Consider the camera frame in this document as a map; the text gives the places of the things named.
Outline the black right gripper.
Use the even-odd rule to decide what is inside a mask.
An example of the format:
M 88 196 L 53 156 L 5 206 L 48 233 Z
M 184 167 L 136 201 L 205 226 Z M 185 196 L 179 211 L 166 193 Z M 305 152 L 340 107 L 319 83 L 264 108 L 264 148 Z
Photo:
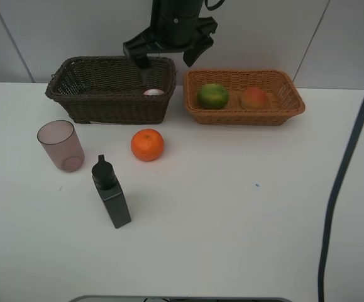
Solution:
M 207 1 L 153 1 L 148 28 L 123 43 L 123 53 L 133 57 L 139 69 L 151 67 L 148 54 L 183 53 L 183 60 L 192 67 L 196 60 L 214 44 L 211 35 L 217 30 L 212 17 L 201 18 Z

